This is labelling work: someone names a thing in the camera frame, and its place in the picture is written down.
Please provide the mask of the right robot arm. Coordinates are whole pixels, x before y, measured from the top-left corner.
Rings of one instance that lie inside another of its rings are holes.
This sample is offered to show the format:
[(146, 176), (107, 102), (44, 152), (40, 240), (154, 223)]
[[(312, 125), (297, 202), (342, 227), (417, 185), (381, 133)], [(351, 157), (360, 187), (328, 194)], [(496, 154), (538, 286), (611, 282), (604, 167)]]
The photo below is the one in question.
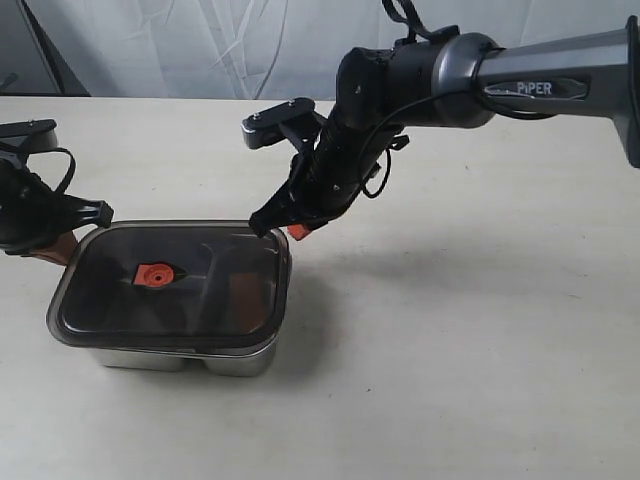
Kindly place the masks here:
[(510, 49), (456, 27), (387, 50), (352, 49), (339, 65), (328, 115), (297, 98), (243, 121), (249, 148), (288, 141), (296, 150), (287, 179), (250, 216), (250, 227), (260, 236), (287, 227), (303, 238), (342, 216), (371, 177), (388, 173), (378, 160), (406, 146), (406, 128), (474, 129), (496, 115), (607, 118), (637, 166), (638, 19), (620, 30)]

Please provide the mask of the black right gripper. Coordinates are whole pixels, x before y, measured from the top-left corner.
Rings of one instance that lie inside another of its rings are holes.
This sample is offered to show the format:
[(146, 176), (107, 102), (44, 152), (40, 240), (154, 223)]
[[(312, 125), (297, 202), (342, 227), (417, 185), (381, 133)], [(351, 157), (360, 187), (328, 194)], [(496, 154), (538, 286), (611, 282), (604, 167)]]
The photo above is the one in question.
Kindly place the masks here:
[(394, 137), (398, 124), (374, 133), (356, 130), (337, 114), (328, 116), (313, 152), (302, 159), (295, 178), (285, 181), (275, 194), (249, 218), (257, 236), (287, 227), (288, 234), (302, 241), (320, 227), (320, 220), (335, 219), (351, 206), (360, 193), (362, 176), (369, 173)]

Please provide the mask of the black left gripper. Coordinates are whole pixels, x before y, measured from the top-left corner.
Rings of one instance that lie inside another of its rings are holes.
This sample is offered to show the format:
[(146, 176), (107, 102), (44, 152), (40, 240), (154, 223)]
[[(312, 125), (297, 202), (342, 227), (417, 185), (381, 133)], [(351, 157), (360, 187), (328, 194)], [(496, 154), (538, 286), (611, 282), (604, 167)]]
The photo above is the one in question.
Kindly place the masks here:
[(1, 250), (67, 266), (78, 246), (73, 232), (87, 225), (109, 228), (114, 210), (104, 200), (62, 195), (70, 168), (55, 189), (26, 165), (27, 154), (1, 155)]

